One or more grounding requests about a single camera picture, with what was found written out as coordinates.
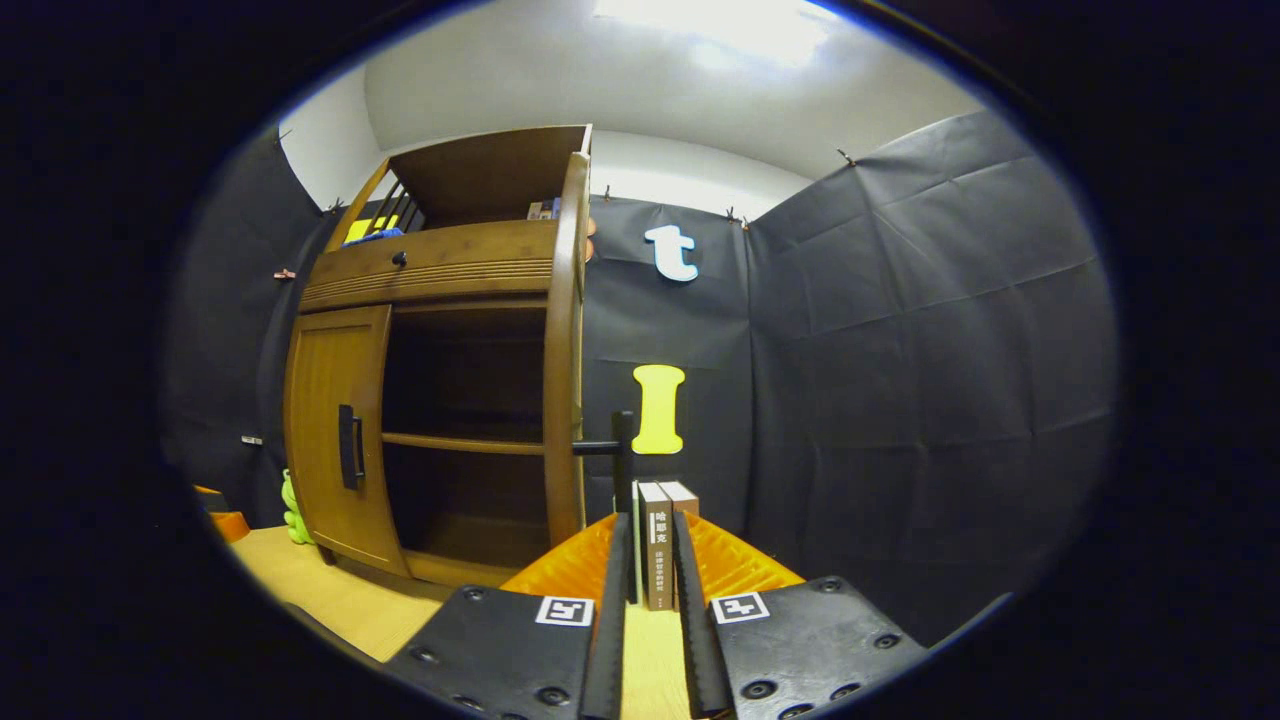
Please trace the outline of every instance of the book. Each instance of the book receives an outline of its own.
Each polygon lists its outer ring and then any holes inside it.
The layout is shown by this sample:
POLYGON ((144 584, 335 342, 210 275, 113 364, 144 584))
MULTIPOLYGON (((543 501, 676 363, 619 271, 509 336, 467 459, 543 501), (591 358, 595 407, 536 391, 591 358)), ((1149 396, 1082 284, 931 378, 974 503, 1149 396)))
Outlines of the book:
POLYGON ((684 512, 685 515, 698 515, 698 496, 685 487, 685 483, 680 480, 671 480, 658 483, 662 492, 667 493, 671 498, 672 512, 684 512))
POLYGON ((671 498, 658 483, 640 483, 644 591, 649 610, 672 610, 671 498))
MULTIPOLYGON (((676 521, 676 512, 684 512, 685 521, 692 525, 692 516, 698 515, 698 496, 690 492, 690 489, 685 487, 685 483, 681 483, 680 480, 659 482, 658 487, 660 487, 662 492, 667 493, 667 497, 671 498, 671 521, 676 521)), ((668 528, 675 532, 673 525, 668 524, 668 528)), ((672 582, 672 602, 675 602, 676 598, 680 597, 680 588, 675 587, 675 582, 672 582)))
POLYGON ((635 568, 635 573, 632 573, 635 575, 635 600, 632 602, 640 603, 644 602, 644 565, 640 561, 644 546, 640 542, 640 525, 643 524, 640 521, 640 483, 631 480, 631 550, 635 551, 635 565, 632 565, 635 568))

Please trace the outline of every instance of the cabinet drawer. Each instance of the cabinet drawer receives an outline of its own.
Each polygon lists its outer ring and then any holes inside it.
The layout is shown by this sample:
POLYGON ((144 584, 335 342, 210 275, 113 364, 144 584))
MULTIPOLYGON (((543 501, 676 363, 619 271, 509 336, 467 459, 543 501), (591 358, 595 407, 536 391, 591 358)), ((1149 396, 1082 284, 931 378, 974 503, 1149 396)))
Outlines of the cabinet drawer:
POLYGON ((326 252, 301 313, 460 295, 547 292, 559 220, 504 220, 388 237, 326 252))

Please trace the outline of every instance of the black paper wall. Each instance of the black paper wall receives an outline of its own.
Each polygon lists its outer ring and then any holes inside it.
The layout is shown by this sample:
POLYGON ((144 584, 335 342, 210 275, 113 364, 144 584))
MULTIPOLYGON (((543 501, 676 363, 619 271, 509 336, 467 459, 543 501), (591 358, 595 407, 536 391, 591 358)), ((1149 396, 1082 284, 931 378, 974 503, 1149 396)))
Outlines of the black paper wall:
POLYGON ((337 223, 307 196, 276 137, 269 128, 234 155, 193 213, 160 357, 166 460, 221 491, 252 528, 284 524, 289 333, 306 270, 337 223), (297 279, 274 279, 283 268, 297 279))
MULTIPOLYGON (((751 347, 742 229, 726 218, 637 200, 593 197, 595 258, 586 264, 582 310, 582 432, 609 437, 614 410, 640 415, 639 365, 685 372, 676 395, 676 455, 640 455, 635 473, 676 475, 723 528, 746 527, 751 456, 751 347), (695 238, 685 260, 690 283, 669 281, 653 263, 645 231, 675 224, 695 238)), ((586 459, 588 520, 612 507, 611 460, 586 459)))
POLYGON ((746 243, 745 537, 937 642, 1019 589, 1101 478, 1117 350, 1091 233, 979 113, 814 183, 746 243))

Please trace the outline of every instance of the wooden cabinet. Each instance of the wooden cabinet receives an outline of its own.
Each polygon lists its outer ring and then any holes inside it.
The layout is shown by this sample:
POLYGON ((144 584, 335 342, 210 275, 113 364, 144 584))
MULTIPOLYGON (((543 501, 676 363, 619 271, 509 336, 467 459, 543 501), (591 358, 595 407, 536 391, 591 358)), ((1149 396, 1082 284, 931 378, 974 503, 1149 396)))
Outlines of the wooden cabinet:
POLYGON ((407 574, 383 477, 381 379, 390 305, 298 318, 284 386, 285 445, 316 543, 407 574))
POLYGON ((339 223, 303 290, 284 407, 323 552, 499 584, 584 527, 589 149, 572 126, 393 156, 339 223), (398 192, 376 215, 411 232, 344 246, 385 173, 398 192), (552 197, 558 218, 524 219, 552 197))

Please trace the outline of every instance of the green plush toy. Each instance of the green plush toy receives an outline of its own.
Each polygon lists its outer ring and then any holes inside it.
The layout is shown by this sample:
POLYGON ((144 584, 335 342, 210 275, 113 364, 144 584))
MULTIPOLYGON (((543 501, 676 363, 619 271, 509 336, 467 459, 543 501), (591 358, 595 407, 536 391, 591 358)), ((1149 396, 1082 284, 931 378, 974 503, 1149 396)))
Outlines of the green plush toy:
POLYGON ((289 539, 298 544, 315 544, 316 541, 311 539, 307 524, 302 521, 302 512, 298 511, 298 498, 293 496, 293 479, 289 478, 288 469, 284 470, 284 487, 280 488, 280 497, 284 498, 284 505, 289 509, 284 512, 284 524, 289 527, 289 539))

